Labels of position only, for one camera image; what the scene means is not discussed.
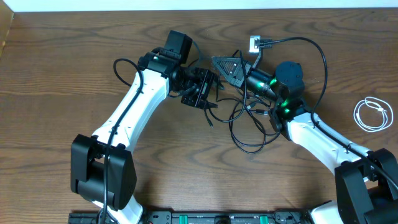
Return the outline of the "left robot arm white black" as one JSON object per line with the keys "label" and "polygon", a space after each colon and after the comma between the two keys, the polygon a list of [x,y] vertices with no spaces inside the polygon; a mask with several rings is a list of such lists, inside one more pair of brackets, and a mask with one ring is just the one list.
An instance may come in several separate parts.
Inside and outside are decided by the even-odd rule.
{"label": "left robot arm white black", "polygon": [[91,136],[79,134],[71,145],[72,192],[101,209],[93,223],[139,223],[143,207],[133,196],[137,177],[132,155],[142,130],[156,107],[175,98],[205,110],[214,73],[198,63],[186,67],[197,43],[181,32],[169,32],[163,47],[154,48],[137,63],[134,81],[118,107]]}

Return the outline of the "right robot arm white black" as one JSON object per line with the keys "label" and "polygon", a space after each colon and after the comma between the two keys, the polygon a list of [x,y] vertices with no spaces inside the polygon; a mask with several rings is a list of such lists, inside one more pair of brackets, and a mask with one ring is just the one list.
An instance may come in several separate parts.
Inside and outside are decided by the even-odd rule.
{"label": "right robot arm white black", "polygon": [[283,62],[270,75],[237,57],[212,57],[232,85],[274,102],[273,129],[304,147],[335,176],[336,200],[310,210],[312,223],[397,223],[397,161],[336,132],[306,105],[300,64]]}

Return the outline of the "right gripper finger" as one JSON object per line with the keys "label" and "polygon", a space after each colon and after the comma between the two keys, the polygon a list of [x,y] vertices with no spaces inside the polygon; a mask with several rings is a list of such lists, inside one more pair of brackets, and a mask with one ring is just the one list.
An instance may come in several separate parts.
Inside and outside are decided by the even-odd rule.
{"label": "right gripper finger", "polygon": [[222,75],[232,86],[241,88],[244,82],[244,73],[242,70],[232,70],[227,72],[222,72]]}
{"label": "right gripper finger", "polygon": [[211,58],[212,65],[225,77],[231,78],[239,75],[241,61],[237,57],[216,57]]}

